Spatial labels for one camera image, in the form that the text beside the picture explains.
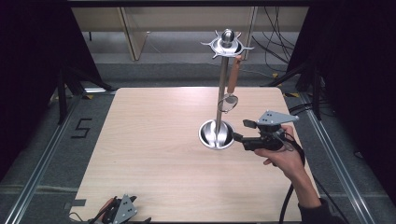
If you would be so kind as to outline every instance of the black cable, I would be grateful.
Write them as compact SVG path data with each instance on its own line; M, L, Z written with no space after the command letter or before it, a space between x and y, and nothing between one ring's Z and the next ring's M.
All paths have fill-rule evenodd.
M288 61L286 61L285 59L283 59L282 57L280 57L279 55L277 55L275 52L271 51L270 49L268 49L267 47L265 47L264 45L262 45L254 36L251 37L262 49L264 49L266 52L269 52L270 54L272 54L274 57L278 58L280 61L282 61L283 63L288 63Z
M264 53L264 62L265 65L267 65L267 67L269 67L271 70L277 71L277 72L286 72L285 70L279 70L279 69L275 69L273 67L271 67L268 62L267 62L267 52L271 53L273 56L275 56L276 58L278 58L280 61L282 61L283 63L288 63L288 61L286 61L285 59L281 58L279 55L277 55L276 53L274 53L273 51L271 51L270 49L268 49L267 47L263 46L262 44L259 43L259 41L256 40L256 38L254 38L254 36L252 36L252 39L262 48L265 50Z
M314 177L315 182L317 182L317 184L320 186L320 188L323 190L323 192L326 194L326 196L329 198L329 200L332 202L332 205L334 205L335 209L337 209L338 213L341 215L341 217L344 219L345 223L348 224L348 220L347 217L344 215L344 213L341 211L341 209L338 207L338 205L335 203L335 201L332 199L332 197L330 196L329 192L327 192L327 190L320 184L320 182L318 181L318 179L312 175Z
M302 107L307 107L307 106L312 106L312 103L294 106L294 107L292 107L292 108L289 109L289 113L291 113L291 112L293 112L293 111L295 111L295 110L298 110L298 109L300 109L300 108L302 108Z
M282 47L281 44L278 44L278 43L274 42L273 40L271 40L264 32L262 32L262 35L263 35L268 41L270 41L271 44L278 45L278 46ZM291 47L289 47L289 46L284 46L284 48L294 50L294 48L291 48Z
M291 43L287 38L285 38L285 36L283 36L281 33L279 33L280 37L282 37L286 42L288 42L288 44L290 44L291 46L293 46L293 48L289 48L289 49L294 49L295 45L293 43Z
M305 108L305 109L303 109L303 110L300 110L299 112L297 112L297 113L293 114L293 116L297 116L297 115L299 115L299 114L303 113L304 111L311 110L311 109L312 109L312 107Z
M113 207L115 205L117 201L117 196L113 198L113 201L111 203L109 203L104 209L102 209L102 211L100 211L98 213L98 215L96 215L96 217L94 217L93 219L90 220L89 224L93 224L95 223L95 221L104 213L106 212L108 209L110 209L111 207Z
M70 217L71 215L76 215L76 216L78 217L79 220L75 220L75 219L71 218L71 217ZM69 214L69 219L72 220L72 221L74 221L74 222L83 222L82 218L81 218L77 213L75 213L75 212L72 212L72 213Z
M296 140L294 139L293 136L291 136L288 133L285 133L285 135L289 136L292 139L292 140L289 140L288 138L285 137L284 140L286 142L290 143L294 147L294 149L297 150L297 152L300 154L300 158L303 163L303 166L305 166L304 150L300 147L300 145L298 145L298 143L296 142ZM279 224L283 224L283 220L284 220L285 214L286 214L286 209L288 207L289 200L290 200L290 197L291 197L291 194L293 193L293 191L294 191L294 186L292 184L290 184L288 193L286 194L286 197L285 197L285 201L282 204L282 209L280 210L279 222L278 222Z
M271 23L272 28L273 28L273 33L271 34L271 38L272 38L273 34L275 33L276 36L277 36L277 38L279 39L281 45L282 45L282 50L283 50L283 52L285 53L285 57L287 58L287 60L289 60L288 55L290 56L290 54L289 54L289 52L284 48L284 47L285 47L285 44L283 43L282 37L281 37L281 34L280 34L279 19L278 19L278 17L279 17L279 7L276 7L276 23L275 23L275 24L273 23L273 21L272 21L270 15L269 15L269 13L268 13L266 7L264 7L264 10L265 10L265 13L266 13L266 15L267 15L267 17L268 17L268 20L269 20L270 23Z

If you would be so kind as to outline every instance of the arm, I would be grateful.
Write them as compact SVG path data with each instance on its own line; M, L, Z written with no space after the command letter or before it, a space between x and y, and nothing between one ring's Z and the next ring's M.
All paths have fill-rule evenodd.
M282 128L291 136L294 132L291 126L283 125ZM267 149L256 149L254 153L258 156L268 158L264 165L275 163L285 176L291 181L297 194L300 206L305 208L319 207L321 205L318 195L312 185L311 179L305 171L303 162L297 150L270 151Z
M291 126L282 125L282 129L287 133L289 140L294 137L294 131ZM332 217L329 206L325 200L318 198L313 183L309 178L301 157L297 150L286 150L282 147L278 151L267 149L256 149L254 153L258 156L265 157L264 165L276 164L281 169L294 186L299 208L304 224L310 223L344 223L337 217Z

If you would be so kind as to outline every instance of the black backdrop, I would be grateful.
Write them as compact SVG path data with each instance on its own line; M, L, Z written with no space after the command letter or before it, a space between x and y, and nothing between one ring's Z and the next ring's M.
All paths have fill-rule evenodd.
M345 7L342 35L326 64L326 90L396 204L396 7L370 0L346 1Z
M66 65L100 80L70 8L0 3L0 179L29 143Z

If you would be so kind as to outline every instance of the circular metal base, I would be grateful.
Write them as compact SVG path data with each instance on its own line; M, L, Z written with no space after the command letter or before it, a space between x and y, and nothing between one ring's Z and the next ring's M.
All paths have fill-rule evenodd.
M215 52L215 56L213 58L216 58L217 56L223 56L223 57L228 57L228 58L233 58L236 55L239 55L244 51L245 49L253 49L253 48L246 48L241 41L238 40L239 36L236 36L233 38L233 40L226 38L223 39L223 35L219 35L218 32L216 31L216 38L212 40L210 43L202 43L203 45L208 45L212 50Z
M206 121L199 129L198 135L204 146L211 149L224 149L233 144L233 126L221 121L219 134L216 135L216 120Z

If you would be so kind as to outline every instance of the metal stand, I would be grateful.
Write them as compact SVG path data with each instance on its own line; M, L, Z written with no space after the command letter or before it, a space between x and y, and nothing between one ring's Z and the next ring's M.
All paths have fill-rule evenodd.
M210 43L202 43L203 45L208 45L215 52L217 56L221 56L221 71L219 79L219 99L218 103L223 99L225 92L225 82L227 77L227 69L229 58L234 58L239 55L245 49L242 43L235 37L232 30L226 29L221 36L216 32L217 37ZM199 137L201 142L209 148L212 149L224 149L229 147L233 143L233 127L221 120L222 112L218 109L216 105L217 114L216 120L206 121L200 128Z

